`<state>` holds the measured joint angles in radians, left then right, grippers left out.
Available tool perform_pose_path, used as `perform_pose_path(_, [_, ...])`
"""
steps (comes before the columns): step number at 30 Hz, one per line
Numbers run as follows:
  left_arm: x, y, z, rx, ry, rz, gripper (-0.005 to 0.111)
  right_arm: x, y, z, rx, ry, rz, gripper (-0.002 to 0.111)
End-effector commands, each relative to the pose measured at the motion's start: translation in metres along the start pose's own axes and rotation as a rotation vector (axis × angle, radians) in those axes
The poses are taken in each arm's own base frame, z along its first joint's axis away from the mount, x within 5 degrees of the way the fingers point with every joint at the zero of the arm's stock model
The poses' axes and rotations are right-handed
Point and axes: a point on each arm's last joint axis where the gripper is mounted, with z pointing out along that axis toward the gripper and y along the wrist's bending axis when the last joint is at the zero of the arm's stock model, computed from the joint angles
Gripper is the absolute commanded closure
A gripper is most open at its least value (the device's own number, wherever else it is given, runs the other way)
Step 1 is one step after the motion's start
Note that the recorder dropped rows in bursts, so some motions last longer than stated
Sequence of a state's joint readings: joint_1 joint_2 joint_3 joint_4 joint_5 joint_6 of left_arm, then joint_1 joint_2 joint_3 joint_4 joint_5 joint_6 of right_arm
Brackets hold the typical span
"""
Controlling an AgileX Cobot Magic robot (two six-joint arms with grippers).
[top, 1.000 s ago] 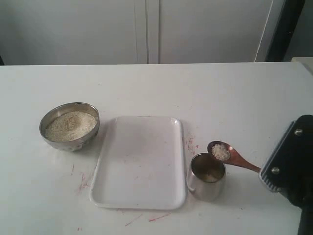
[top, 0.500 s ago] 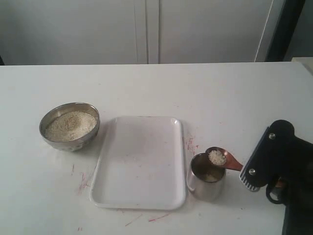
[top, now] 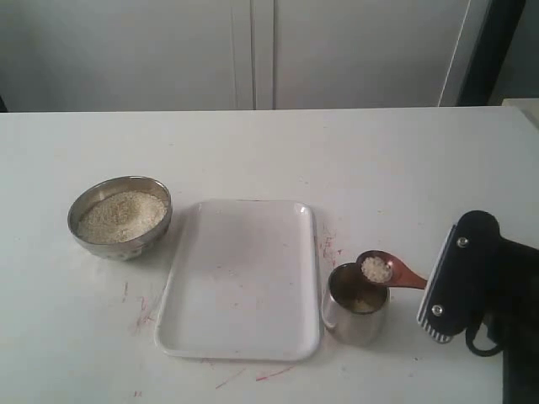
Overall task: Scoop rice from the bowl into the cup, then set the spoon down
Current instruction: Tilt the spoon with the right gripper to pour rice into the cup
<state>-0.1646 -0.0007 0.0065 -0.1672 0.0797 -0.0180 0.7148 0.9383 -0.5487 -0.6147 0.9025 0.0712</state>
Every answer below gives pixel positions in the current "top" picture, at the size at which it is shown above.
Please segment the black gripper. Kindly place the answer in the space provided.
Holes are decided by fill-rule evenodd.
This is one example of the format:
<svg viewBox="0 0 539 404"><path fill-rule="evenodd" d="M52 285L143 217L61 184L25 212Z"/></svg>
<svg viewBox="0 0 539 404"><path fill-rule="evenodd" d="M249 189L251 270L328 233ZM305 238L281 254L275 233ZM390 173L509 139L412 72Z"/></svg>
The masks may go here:
<svg viewBox="0 0 539 404"><path fill-rule="evenodd" d="M538 250L500 235L493 215L472 210L446 235L416 317L437 343L483 323L503 354L503 403L538 402Z"/></svg>

